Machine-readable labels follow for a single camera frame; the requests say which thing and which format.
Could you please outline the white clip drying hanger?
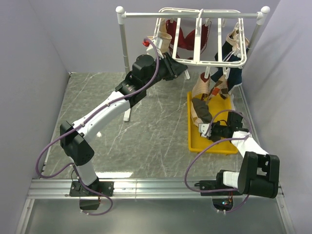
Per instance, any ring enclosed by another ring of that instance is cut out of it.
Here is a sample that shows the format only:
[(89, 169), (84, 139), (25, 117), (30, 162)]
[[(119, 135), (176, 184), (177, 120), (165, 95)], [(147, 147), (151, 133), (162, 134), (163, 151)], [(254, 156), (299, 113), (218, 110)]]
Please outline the white clip drying hanger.
[[(248, 41), (244, 18), (236, 10), (160, 9), (153, 41), (161, 53), (168, 52), (180, 63), (191, 66), (242, 68), (247, 61)], [(208, 45), (212, 19), (217, 20), (217, 55), (214, 60), (201, 57)], [(222, 40), (227, 19), (236, 19), (233, 33)]]

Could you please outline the brown beige underwear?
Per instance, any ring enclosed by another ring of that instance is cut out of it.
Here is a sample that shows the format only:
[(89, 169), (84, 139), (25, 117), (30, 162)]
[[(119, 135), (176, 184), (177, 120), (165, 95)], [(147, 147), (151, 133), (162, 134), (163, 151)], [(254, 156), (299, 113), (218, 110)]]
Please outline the brown beige underwear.
[(198, 127), (200, 124), (208, 124), (212, 121), (212, 115), (206, 101), (198, 98), (191, 100), (191, 119), (193, 124)]

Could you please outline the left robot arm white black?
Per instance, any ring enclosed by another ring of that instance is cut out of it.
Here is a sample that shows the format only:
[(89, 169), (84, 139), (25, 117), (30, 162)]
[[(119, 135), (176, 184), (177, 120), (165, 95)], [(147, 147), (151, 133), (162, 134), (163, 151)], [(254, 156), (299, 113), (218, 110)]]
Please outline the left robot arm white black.
[(164, 53), (160, 59), (140, 55), (132, 65), (132, 70), (103, 103), (81, 119), (61, 124), (60, 134), (64, 138), (60, 140), (60, 145), (74, 163), (82, 182), (81, 190), (87, 196), (101, 191), (99, 178), (91, 162), (95, 152), (90, 142), (97, 132), (145, 98), (148, 88), (161, 80), (173, 80), (187, 69), (187, 65), (177, 62), (168, 53)]

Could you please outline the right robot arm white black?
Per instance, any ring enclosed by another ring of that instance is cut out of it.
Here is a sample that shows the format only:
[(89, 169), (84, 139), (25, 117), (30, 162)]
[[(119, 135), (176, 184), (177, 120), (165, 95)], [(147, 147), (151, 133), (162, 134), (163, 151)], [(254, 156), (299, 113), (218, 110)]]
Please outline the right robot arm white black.
[(280, 160), (263, 150), (249, 129), (243, 127), (239, 112), (228, 112), (225, 125), (209, 124), (207, 138), (213, 142), (229, 139), (243, 157), (239, 172), (221, 170), (217, 173), (215, 190), (227, 194), (232, 188), (240, 194), (275, 198), (278, 193)]

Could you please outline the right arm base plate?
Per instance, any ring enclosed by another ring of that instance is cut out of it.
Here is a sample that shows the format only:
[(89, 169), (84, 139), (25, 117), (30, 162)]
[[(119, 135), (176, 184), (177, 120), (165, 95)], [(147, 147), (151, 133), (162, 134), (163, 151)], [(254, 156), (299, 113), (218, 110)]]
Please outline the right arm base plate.
[[(222, 190), (222, 189), (232, 189), (232, 187), (218, 184), (215, 180), (200, 180), (195, 183), (194, 186), (200, 190)], [(223, 192), (213, 192), (213, 193), (200, 193), (201, 196), (226, 196), (226, 195), (240, 195), (238, 191), (223, 191)]]

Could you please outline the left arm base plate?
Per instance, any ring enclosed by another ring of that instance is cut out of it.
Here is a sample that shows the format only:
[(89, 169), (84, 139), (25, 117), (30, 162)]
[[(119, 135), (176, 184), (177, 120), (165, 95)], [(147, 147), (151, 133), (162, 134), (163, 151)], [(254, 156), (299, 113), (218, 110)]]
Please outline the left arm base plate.
[[(107, 196), (112, 196), (114, 191), (114, 182), (100, 181), (98, 186), (98, 193), (102, 193)], [(79, 181), (73, 181), (69, 192), (70, 197), (83, 197), (83, 196), (97, 196), (85, 189)]]

